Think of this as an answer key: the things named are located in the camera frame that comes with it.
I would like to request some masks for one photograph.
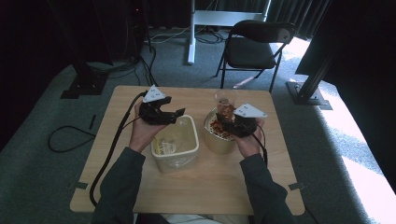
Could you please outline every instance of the dark sleeve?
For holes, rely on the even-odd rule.
[[[286,190],[274,182],[260,153],[240,162],[256,224],[296,223],[286,205]]]
[[[105,176],[92,223],[133,223],[145,156],[126,147]]]

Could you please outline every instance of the cable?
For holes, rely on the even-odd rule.
[[[243,126],[246,128],[246,130],[248,130],[248,127],[245,124],[243,124]],[[257,143],[259,143],[260,147],[262,148],[262,156],[264,157],[264,162],[268,167],[268,152],[267,152],[267,149],[265,148],[265,133],[264,133],[264,130],[262,129],[262,127],[260,127],[260,125],[257,125],[257,127],[259,127],[260,130],[262,131],[264,144],[262,143],[262,141],[260,141],[260,139],[254,133],[251,133],[250,135],[253,136],[254,139],[256,139]]]
[[[262,154],[263,154],[263,157],[264,157],[264,162],[265,162],[265,164],[268,166],[268,153],[267,153],[267,149],[265,148],[265,146],[262,144],[262,142],[259,140],[259,138],[254,134],[254,133],[252,133],[251,134],[253,137],[254,137],[254,139],[256,139],[256,141],[260,144],[260,147],[262,148]]]
[[[140,92],[131,102],[131,105],[129,106],[128,110],[126,111],[122,121],[120,122],[119,128],[117,129],[116,135],[114,136],[113,139],[113,143],[111,144],[111,148],[108,151],[105,163],[103,164],[102,168],[100,169],[99,173],[97,174],[96,178],[93,180],[92,182],[92,186],[90,188],[90,200],[91,203],[93,204],[93,206],[97,205],[97,201],[94,199],[94,191],[96,188],[97,183],[99,182],[100,177],[102,176],[103,172],[105,171],[105,169],[108,166],[108,163],[110,162],[111,156],[113,155],[114,149],[116,148],[117,142],[119,141],[120,135],[122,133],[122,130],[124,127],[124,124],[126,122],[126,120],[129,118],[129,115],[131,114],[131,110],[134,107],[134,104],[136,103],[137,99],[141,96],[145,96],[146,95],[146,91],[145,92]]]
[[[82,143],[80,143],[80,144],[78,144],[78,145],[76,145],[76,146],[74,146],[74,147],[70,147],[70,148],[67,148],[67,149],[59,150],[59,149],[54,148],[54,147],[52,146],[52,144],[51,144],[52,136],[55,135],[55,134],[56,134],[57,132],[59,132],[60,130],[66,129],[66,128],[74,129],[74,130],[77,130],[77,131],[79,131],[79,132],[88,134],[88,135],[90,135],[90,136],[93,136],[93,138],[90,138],[90,139],[88,139],[88,140],[85,141],[85,142],[82,142]],[[95,136],[96,136],[95,134],[85,132],[85,131],[81,130],[80,128],[76,128],[76,127],[73,127],[73,126],[70,126],[70,125],[65,125],[65,126],[62,126],[62,127],[58,128],[58,129],[56,129],[55,131],[53,131],[53,132],[49,135],[49,139],[48,139],[47,144],[48,144],[48,146],[49,146],[49,150],[51,150],[51,151],[53,151],[53,152],[57,152],[57,153],[64,153],[64,152],[68,152],[68,151],[74,150],[74,149],[76,149],[76,148],[82,147],[83,145],[85,145],[85,144],[91,142],[91,141],[95,138]]]
[[[141,61],[145,65],[146,69],[148,70],[148,77],[146,76],[146,80],[147,80],[148,84],[150,86],[155,85],[155,86],[159,87],[160,85],[158,85],[157,81],[155,80],[154,76],[151,73],[152,65],[154,64],[154,60],[157,57],[157,50],[154,47],[152,47],[152,46],[149,46],[149,47],[153,51],[153,57],[151,59],[150,64],[148,65],[143,58],[141,58]]]
[[[140,85],[141,85],[141,84],[140,84],[140,77],[137,75],[136,69],[134,70],[134,76],[137,78],[137,84],[138,84],[138,86],[140,86]]]
[[[116,72],[123,72],[123,71],[129,71],[131,69],[135,69],[136,65],[139,63],[139,61],[135,58],[130,58],[126,61],[125,64],[116,66],[116,67],[110,67],[110,68],[99,68],[95,67],[92,65],[89,65],[92,71],[97,72],[97,73],[116,73]]]
[[[210,3],[209,3],[209,5],[206,7],[206,11],[208,11],[209,10],[209,8],[213,5],[213,3],[215,2],[215,0],[212,0]],[[213,10],[216,10],[217,9],[217,7],[218,7],[218,0],[216,0],[216,4],[215,4],[215,6],[214,6],[214,9]],[[173,34],[173,35],[164,35],[164,34],[159,34],[159,35],[155,35],[154,37],[152,37],[152,38],[150,38],[149,40],[153,40],[153,39],[155,39],[155,38],[157,38],[157,37],[160,37],[160,36],[169,36],[168,38],[166,38],[165,40],[163,40],[163,41],[159,41],[159,42],[153,42],[153,41],[151,41],[151,43],[154,43],[154,44],[162,44],[162,43],[165,43],[165,42],[167,42],[167,41],[169,41],[170,39],[172,39],[172,38],[174,38],[174,37],[177,37],[177,36],[181,36],[181,35],[183,35],[188,29],[190,29],[191,27],[189,26],[189,27],[187,27],[187,28],[185,28],[184,30],[182,30],[181,32],[179,32],[179,33],[177,33],[177,34]],[[197,31],[197,32],[195,32],[197,35],[198,34],[200,34],[204,29],[206,28],[206,25],[201,29],[201,30],[199,30],[199,31]],[[218,39],[224,39],[223,37],[222,37],[222,35],[221,34],[211,34],[211,35],[214,35],[214,36],[217,36],[217,35],[220,35],[221,36],[221,38],[218,38]],[[207,40],[204,40],[204,39],[200,39],[200,38],[197,38],[196,37],[196,39],[198,40],[198,41],[200,41],[200,42],[203,42],[203,43],[209,43],[210,44],[210,42],[209,41],[207,41]]]
[[[129,121],[127,124],[125,124],[125,125],[122,127],[122,129],[126,128],[126,126],[128,126],[128,125],[130,125],[131,123],[135,122],[137,119],[140,119],[140,117],[138,117],[138,118],[136,118],[136,119],[133,119],[133,120]]]

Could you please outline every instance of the black chair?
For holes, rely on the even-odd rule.
[[[269,89],[271,92],[282,58],[282,49],[290,43],[294,34],[295,26],[288,22],[251,20],[238,22],[228,35],[215,75],[217,77],[219,70],[222,70],[220,88],[224,86],[226,70],[260,71],[254,77],[257,78],[265,69],[275,68]],[[282,43],[282,45],[273,53],[270,43]]]

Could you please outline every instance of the clear plastic container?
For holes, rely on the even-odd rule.
[[[175,124],[169,124],[151,142],[151,154],[162,173],[192,167],[198,149],[198,135],[189,115],[177,118]]]

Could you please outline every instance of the black device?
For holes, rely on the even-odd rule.
[[[161,100],[142,103],[139,107],[139,117],[151,125],[176,123],[177,118],[184,115],[186,108],[176,112],[162,112],[160,107],[169,104],[171,100],[172,97],[166,96]]]
[[[257,129],[257,121],[255,118],[243,118],[234,115],[233,120],[224,118],[219,113],[216,114],[218,121],[221,122],[222,129],[238,137],[246,137],[253,134]]]

